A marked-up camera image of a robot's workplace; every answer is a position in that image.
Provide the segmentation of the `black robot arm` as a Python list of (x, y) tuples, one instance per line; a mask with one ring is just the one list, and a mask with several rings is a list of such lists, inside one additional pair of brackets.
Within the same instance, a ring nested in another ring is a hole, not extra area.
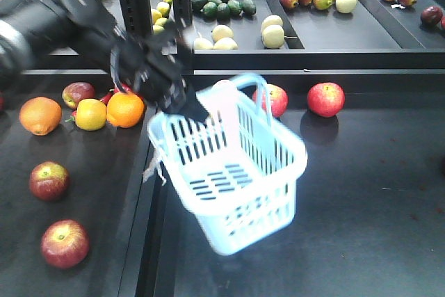
[(51, 52), (69, 47), (170, 115), (203, 122), (209, 113), (163, 48), (179, 34), (172, 22), (157, 35), (121, 29), (100, 0), (1, 0), (1, 89)]

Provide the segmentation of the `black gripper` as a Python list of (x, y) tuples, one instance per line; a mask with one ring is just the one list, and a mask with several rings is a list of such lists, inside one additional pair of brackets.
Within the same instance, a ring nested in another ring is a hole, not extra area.
[(195, 91), (187, 90), (179, 62), (171, 54), (163, 53), (177, 33), (174, 22), (168, 22), (162, 32), (146, 38), (133, 36), (116, 26), (110, 52), (111, 78), (115, 85), (127, 84), (165, 113), (204, 123), (209, 112)]

